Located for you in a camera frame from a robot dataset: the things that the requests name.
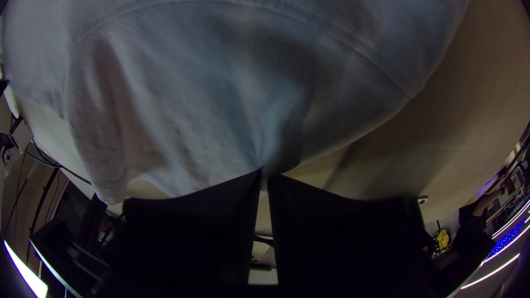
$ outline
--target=wall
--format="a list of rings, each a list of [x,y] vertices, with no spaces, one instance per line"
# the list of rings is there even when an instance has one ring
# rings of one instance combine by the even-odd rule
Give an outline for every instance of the wall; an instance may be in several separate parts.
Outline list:
[[[33,224],[35,212],[43,194],[43,188],[51,177],[54,169],[35,162],[30,157],[26,157],[24,163],[22,163],[22,161],[23,159],[20,158],[15,163],[13,169],[4,180],[4,189],[2,192],[2,201],[0,205],[2,206],[2,229],[6,234],[6,241],[13,248],[19,258],[22,261],[25,261],[28,251],[29,229]],[[34,168],[34,170],[31,176],[28,177],[31,168]],[[20,193],[17,207],[14,210],[9,226],[7,226],[11,210],[13,209],[17,197],[17,180],[19,178],[19,174],[20,187],[22,187],[26,179],[28,179],[28,182]],[[50,204],[56,204],[58,202],[67,182],[68,179],[66,176],[64,176],[62,172],[59,172],[51,185],[50,191],[44,199],[41,213],[35,226],[36,231],[42,225],[44,225],[45,221],[49,220],[51,217],[55,205],[50,206]],[[30,248],[28,261],[29,268],[38,274],[40,261],[35,257],[32,247]]]
[[[529,52],[521,0],[471,0],[423,91],[346,154],[333,153],[343,162],[326,190],[353,199],[428,195],[427,222],[456,211],[502,168],[530,120]],[[304,168],[335,166],[323,161]]]
[[[458,231],[458,210],[456,212],[451,213],[446,218],[440,219],[438,221],[440,222],[441,228],[451,229],[451,235],[454,239]],[[438,231],[438,225],[436,224],[436,221],[426,222],[425,230],[427,231],[427,233],[429,233],[429,235],[434,237],[434,234],[436,233],[436,231]]]
[[[9,106],[7,105],[7,102],[4,99],[4,96],[2,96],[0,98],[0,132],[3,134],[7,134],[9,132],[10,127],[11,127],[11,111],[9,110]],[[4,173],[4,164],[0,162],[0,189],[2,188],[1,184],[4,178],[3,173]]]
[[[276,269],[271,271],[250,270],[248,283],[252,285],[275,285],[278,284],[278,273]]]

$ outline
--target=person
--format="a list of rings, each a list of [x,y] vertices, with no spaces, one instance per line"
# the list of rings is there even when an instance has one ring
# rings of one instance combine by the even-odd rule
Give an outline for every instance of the person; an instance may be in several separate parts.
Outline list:
[[[495,199],[505,193],[505,188],[484,194],[481,197],[472,198],[458,210],[458,222],[460,230],[458,233],[479,233],[486,230],[486,214],[489,206]]]
[[[16,0],[2,63],[15,95],[64,119],[101,200],[135,178],[177,197],[283,173],[388,121],[467,3]]]

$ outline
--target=black cable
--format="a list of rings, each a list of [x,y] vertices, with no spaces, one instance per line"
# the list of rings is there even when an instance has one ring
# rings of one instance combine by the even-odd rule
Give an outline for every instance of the black cable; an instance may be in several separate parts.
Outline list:
[[[17,193],[16,193],[17,198],[15,199],[15,204],[13,204],[13,208],[11,209],[11,213],[9,214],[9,218],[7,220],[6,229],[5,229],[5,232],[4,232],[4,238],[7,235],[7,231],[9,229],[9,224],[11,223],[11,217],[13,216],[13,212],[15,211],[15,207],[17,207],[18,199],[20,199],[20,194],[22,193],[22,190],[24,190],[24,187],[26,186],[26,182],[28,181],[26,179],[26,182],[24,182],[24,184],[22,185],[22,189],[19,192],[20,178],[22,177],[22,169],[24,167],[24,161],[25,160],[26,160],[26,155],[24,155],[24,157],[22,158],[22,164],[20,165],[20,172],[18,173],[18,179],[17,179]]]
[[[58,164],[51,164],[51,163],[48,163],[48,162],[45,162],[45,161],[39,159],[37,156],[35,156],[35,155],[29,153],[27,150],[26,150],[26,154],[29,155],[29,156],[30,156],[31,158],[33,158],[34,160],[36,160],[36,161],[42,163],[42,164],[45,165],[45,166],[48,166],[48,167],[51,167],[51,168],[58,168],[58,169],[62,168],[62,166],[60,166],[60,165],[58,165]]]
[[[55,195],[57,194],[57,190],[59,189],[59,182],[61,181],[61,176],[57,177],[57,186],[55,186],[54,195],[51,197],[50,205],[48,205],[48,211],[46,211],[46,217],[48,217],[48,214],[50,213],[50,208],[52,204],[54,203]]]
[[[78,174],[72,172],[70,169],[66,168],[65,166],[63,166],[63,165],[61,165],[61,164],[51,164],[51,163],[48,163],[48,162],[45,162],[45,161],[39,159],[38,157],[36,157],[35,155],[29,153],[28,151],[26,151],[26,153],[27,153],[31,158],[33,158],[34,160],[36,160],[36,161],[42,163],[42,164],[45,165],[45,166],[48,166],[48,167],[51,167],[51,168],[64,169],[64,170],[68,171],[70,174],[72,174],[72,175],[74,175],[75,177],[77,177],[77,179],[79,179],[79,180],[81,180],[81,181],[87,183],[88,185],[92,185],[92,183],[90,183],[90,181],[88,181],[88,180],[84,179],[83,177],[79,176]]]
[[[18,213],[18,205],[15,205],[15,234],[13,234],[13,243],[17,242],[17,213]]]
[[[35,142],[35,138],[34,138],[34,137],[31,137],[31,139],[33,140],[33,144],[35,145],[35,149],[37,149],[37,152],[39,153],[40,157],[42,157],[45,161],[47,161],[47,162],[53,164],[54,162],[51,161],[51,160],[49,160],[49,159],[47,159],[47,158],[44,156],[44,154],[42,153],[42,151],[40,151],[39,146],[37,146],[37,143]]]

